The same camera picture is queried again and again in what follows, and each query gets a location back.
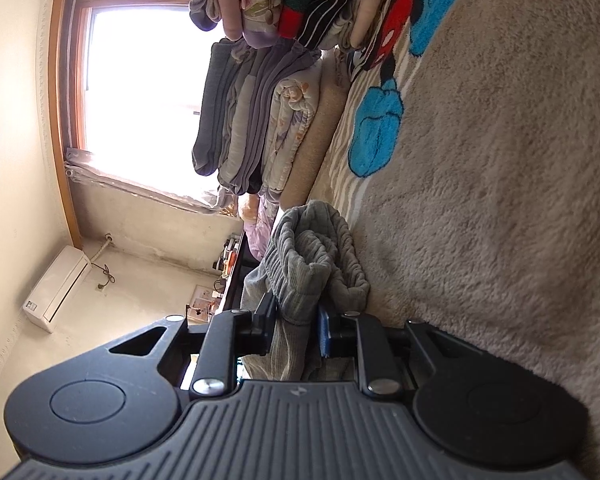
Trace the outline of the tan folded garment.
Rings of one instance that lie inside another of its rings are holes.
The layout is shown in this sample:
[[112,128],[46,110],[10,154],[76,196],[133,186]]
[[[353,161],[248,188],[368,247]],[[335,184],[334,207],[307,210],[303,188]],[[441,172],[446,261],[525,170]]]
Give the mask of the tan folded garment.
[[283,210],[303,205],[309,197],[332,143],[347,95],[346,84],[338,84],[335,77],[323,76],[313,122],[294,156],[291,172],[279,199],[279,206]]

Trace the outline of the wooden window frame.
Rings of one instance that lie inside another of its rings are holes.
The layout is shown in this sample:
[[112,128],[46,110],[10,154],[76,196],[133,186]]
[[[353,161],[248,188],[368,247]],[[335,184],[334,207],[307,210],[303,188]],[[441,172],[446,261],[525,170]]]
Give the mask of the wooden window frame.
[[[158,3],[185,4],[188,0],[156,0]],[[68,243],[83,246],[65,158],[68,148],[83,145],[81,113],[82,76],[79,56],[85,52],[87,19],[92,10],[116,3],[140,4],[151,0],[44,0],[41,11],[40,45],[36,60],[40,64],[41,118],[50,135],[54,180],[60,199],[61,218],[68,229]]]

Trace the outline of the dark wooden bed frame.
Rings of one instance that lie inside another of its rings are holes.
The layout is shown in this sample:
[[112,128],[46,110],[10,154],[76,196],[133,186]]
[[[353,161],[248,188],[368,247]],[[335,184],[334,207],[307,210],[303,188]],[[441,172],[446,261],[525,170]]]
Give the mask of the dark wooden bed frame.
[[220,311],[238,310],[240,308],[245,277],[259,265],[259,261],[250,252],[246,234],[242,234],[237,249],[236,261],[227,279],[219,305]]

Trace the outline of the white air conditioner unit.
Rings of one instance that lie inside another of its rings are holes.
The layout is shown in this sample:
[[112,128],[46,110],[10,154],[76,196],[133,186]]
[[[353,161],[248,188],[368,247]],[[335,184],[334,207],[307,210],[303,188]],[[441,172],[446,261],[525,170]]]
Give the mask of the white air conditioner unit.
[[53,333],[61,308],[91,271],[91,261],[81,249],[66,246],[38,280],[22,310],[28,320]]

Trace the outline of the Mickey Mouse brown blanket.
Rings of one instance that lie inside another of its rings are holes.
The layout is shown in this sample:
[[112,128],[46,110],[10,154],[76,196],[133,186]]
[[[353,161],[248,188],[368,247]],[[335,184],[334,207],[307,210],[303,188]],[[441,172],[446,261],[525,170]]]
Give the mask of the Mickey Mouse brown blanket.
[[387,0],[312,194],[373,315],[564,386],[600,479],[600,0]]

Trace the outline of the light grey sweatpants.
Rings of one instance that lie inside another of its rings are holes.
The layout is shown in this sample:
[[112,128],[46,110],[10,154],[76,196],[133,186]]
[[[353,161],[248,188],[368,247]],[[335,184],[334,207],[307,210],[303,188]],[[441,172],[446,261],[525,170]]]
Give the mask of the light grey sweatpants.
[[338,313],[366,309],[370,283],[355,253],[347,221],[321,200],[287,210],[274,226],[260,264],[244,279],[240,307],[256,310],[267,292],[278,300],[271,350],[244,356],[255,380],[329,382],[353,377],[350,358],[320,355],[313,325],[318,303]]

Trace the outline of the floral cream folded garment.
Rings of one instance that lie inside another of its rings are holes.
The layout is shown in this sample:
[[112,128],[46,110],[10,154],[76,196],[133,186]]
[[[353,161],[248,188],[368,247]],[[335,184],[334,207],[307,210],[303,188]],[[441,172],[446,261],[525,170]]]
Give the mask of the floral cream folded garment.
[[260,194],[279,202],[294,158],[317,111],[323,60],[279,81],[274,89],[262,153]]

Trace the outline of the pink purple quilt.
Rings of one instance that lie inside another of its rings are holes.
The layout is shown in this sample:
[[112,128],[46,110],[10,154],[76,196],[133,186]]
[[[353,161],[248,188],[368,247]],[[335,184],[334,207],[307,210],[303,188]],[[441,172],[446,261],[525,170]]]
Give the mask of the pink purple quilt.
[[278,206],[258,194],[244,194],[239,197],[238,207],[251,255],[261,261],[268,247]]

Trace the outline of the cluttered side shelf items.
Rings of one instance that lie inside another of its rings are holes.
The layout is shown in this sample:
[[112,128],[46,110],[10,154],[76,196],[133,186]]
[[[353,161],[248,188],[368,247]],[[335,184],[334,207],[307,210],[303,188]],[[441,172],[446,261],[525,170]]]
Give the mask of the cluttered side shelf items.
[[223,246],[223,250],[212,264],[212,269],[219,273],[211,286],[197,285],[193,296],[185,306],[186,318],[189,323],[204,324],[211,321],[228,291],[228,281],[236,266],[240,248],[240,236],[230,236]]

